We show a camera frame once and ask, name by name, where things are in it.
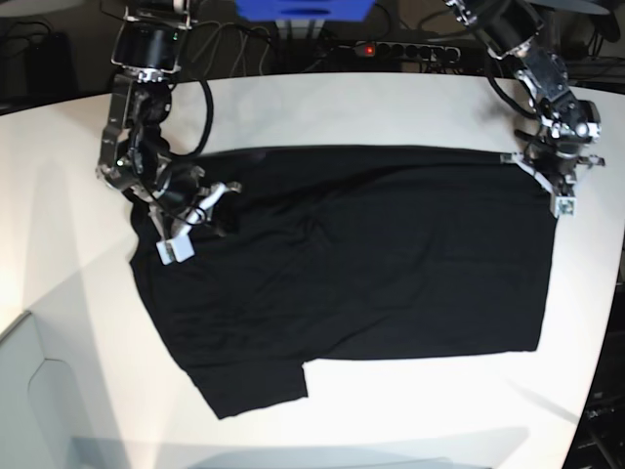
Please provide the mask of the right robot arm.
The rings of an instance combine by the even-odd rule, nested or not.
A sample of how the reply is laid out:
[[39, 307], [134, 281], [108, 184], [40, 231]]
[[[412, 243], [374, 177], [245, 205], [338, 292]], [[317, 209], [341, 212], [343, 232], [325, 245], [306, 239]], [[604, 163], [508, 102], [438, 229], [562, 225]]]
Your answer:
[[206, 227], [224, 236], [227, 222], [214, 218], [211, 196], [240, 192], [238, 183], [205, 187], [198, 162], [214, 121], [214, 99], [200, 80], [205, 121], [197, 146], [175, 152], [161, 125], [172, 107], [186, 39], [194, 24], [194, 1], [129, 1], [111, 61], [113, 79], [108, 117], [101, 137], [96, 171], [109, 187], [144, 203], [162, 236]]

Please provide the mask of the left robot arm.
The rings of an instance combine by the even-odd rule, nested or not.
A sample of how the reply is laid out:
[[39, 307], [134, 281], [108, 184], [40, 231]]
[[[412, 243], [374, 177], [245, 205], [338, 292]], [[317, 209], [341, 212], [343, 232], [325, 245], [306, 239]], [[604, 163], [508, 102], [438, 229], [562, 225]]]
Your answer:
[[[577, 202], [577, 167], [604, 165], [603, 158], [582, 154], [601, 136], [596, 105], [573, 94], [561, 57], [539, 44], [537, 36], [543, 23], [527, 2], [447, 1], [445, 5], [465, 32], [485, 47], [488, 58], [484, 72], [493, 90], [514, 111], [537, 125], [532, 134], [515, 131], [524, 148], [505, 161], [518, 165], [551, 196], [555, 217], [572, 215]], [[494, 81], [492, 61], [512, 67], [513, 75], [528, 93], [528, 109]]]

